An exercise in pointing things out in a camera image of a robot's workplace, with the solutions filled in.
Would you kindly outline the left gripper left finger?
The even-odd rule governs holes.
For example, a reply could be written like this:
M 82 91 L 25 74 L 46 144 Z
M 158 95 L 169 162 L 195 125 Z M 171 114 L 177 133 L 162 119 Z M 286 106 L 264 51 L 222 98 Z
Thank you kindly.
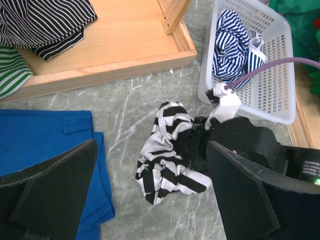
M 98 154 L 92 139 L 0 178 L 0 238 L 74 240 Z

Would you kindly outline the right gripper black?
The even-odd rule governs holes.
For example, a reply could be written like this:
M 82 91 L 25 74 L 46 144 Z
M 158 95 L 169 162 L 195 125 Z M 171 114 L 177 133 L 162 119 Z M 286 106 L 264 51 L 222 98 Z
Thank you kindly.
M 223 123 L 213 118 L 206 130 L 206 120 L 197 116 L 187 136 L 179 141 L 179 155 L 190 169 L 197 172 L 209 169 L 207 143 L 214 141 L 245 159 L 283 172 L 282 146 L 271 129 L 254 126 L 246 117 L 236 117 Z

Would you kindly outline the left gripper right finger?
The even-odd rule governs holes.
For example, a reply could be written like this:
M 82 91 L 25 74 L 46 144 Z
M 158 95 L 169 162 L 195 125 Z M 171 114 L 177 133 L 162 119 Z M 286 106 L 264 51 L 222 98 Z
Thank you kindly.
M 215 141 L 206 153 L 227 239 L 319 239 L 320 184 L 275 172 Z

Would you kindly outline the blue cloth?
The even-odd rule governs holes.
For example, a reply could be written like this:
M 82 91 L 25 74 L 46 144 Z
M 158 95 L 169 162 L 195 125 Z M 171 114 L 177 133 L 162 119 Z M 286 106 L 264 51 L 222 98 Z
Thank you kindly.
M 5 176 L 58 156 L 94 139 L 98 146 L 76 239 L 98 240 L 100 225 L 116 216 L 107 172 L 104 134 L 89 110 L 0 111 L 0 174 Z

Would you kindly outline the blue white striped tank top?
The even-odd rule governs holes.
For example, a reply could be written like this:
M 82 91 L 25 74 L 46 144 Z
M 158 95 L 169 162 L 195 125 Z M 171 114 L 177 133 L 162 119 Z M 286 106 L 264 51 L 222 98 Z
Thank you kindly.
M 235 82 L 267 61 L 260 33 L 246 29 L 237 12 L 224 9 L 216 23 L 213 75 L 225 84 Z

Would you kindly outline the black white striped tank top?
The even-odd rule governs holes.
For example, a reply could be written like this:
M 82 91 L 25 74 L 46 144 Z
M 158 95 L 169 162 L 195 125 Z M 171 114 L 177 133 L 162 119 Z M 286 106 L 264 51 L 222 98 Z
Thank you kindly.
M 162 103 L 156 113 L 135 173 L 144 198 L 152 205 L 173 192 L 199 194 L 212 185 L 209 176 L 190 169 L 187 158 L 174 149 L 191 132 L 193 123 L 194 118 L 179 101 Z

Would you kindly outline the green striped tank top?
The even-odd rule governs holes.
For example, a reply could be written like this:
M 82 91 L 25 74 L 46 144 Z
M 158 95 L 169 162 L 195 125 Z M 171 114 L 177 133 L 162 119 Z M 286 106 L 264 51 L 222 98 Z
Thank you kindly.
M 34 76 L 19 49 L 48 62 L 81 42 L 86 26 L 97 19 L 89 0 L 2 0 L 0 97 L 13 94 Z

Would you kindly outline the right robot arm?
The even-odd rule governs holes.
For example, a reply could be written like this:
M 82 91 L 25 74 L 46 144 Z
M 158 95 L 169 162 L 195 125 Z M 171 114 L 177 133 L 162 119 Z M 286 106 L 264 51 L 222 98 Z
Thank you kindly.
M 187 136 L 173 145 L 190 169 L 208 171 L 207 143 L 214 141 L 277 173 L 319 185 L 318 149 L 281 145 L 271 129 L 255 126 L 246 117 L 235 117 L 223 123 L 213 118 L 209 129 L 205 129 L 206 120 L 204 116 L 197 116 Z

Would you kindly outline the white plastic perforated basket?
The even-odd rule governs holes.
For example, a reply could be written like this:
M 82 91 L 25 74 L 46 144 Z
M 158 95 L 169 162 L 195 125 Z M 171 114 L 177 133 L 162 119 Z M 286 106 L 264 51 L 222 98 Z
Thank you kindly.
M 206 91 L 220 80 L 212 75 L 216 23 L 225 9 L 236 11 L 247 29 L 254 29 L 264 39 L 262 52 L 267 62 L 293 57 L 293 44 L 289 23 L 276 11 L 258 0 L 215 0 L 205 31 L 202 62 L 197 96 L 209 103 Z M 254 76 L 235 93 L 242 105 L 237 114 L 252 120 L 267 120 L 284 125 L 296 119 L 295 67 L 283 63 Z

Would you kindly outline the right wooden clothes rack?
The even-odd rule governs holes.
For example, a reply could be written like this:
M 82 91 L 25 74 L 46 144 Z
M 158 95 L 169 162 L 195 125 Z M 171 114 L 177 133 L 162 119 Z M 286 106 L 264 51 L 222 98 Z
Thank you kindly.
M 292 145 L 320 148 L 320 99 L 310 93 L 312 80 L 307 70 L 295 64 L 296 118 L 288 126 Z

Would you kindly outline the wooden clothes rack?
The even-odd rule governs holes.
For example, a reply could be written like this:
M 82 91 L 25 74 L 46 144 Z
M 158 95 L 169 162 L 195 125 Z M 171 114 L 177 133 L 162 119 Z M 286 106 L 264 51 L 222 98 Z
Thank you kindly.
M 85 38 L 50 61 L 20 54 L 34 72 L 3 102 L 28 99 L 113 80 L 174 69 L 197 56 L 183 21 L 188 0 L 95 0 L 98 19 Z
M 320 148 L 320 99 L 310 93 L 312 80 L 307 70 L 295 64 L 296 118 L 288 126 L 292 145 Z

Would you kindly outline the green t-shirt front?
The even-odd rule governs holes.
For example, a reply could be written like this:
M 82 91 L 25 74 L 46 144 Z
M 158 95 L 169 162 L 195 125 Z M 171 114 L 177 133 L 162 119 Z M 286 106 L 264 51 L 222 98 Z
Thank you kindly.
M 320 61 L 320 1 L 271 0 L 269 7 L 290 25 L 295 57 Z

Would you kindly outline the left wooden clothes rack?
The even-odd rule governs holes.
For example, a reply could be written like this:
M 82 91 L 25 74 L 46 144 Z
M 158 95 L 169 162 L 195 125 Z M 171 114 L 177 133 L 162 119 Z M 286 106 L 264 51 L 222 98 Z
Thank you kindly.
M 50 61 L 20 54 L 34 72 L 3 102 L 28 99 L 113 80 L 174 69 L 197 56 L 183 21 L 188 0 L 95 0 L 98 19 L 85 38 Z

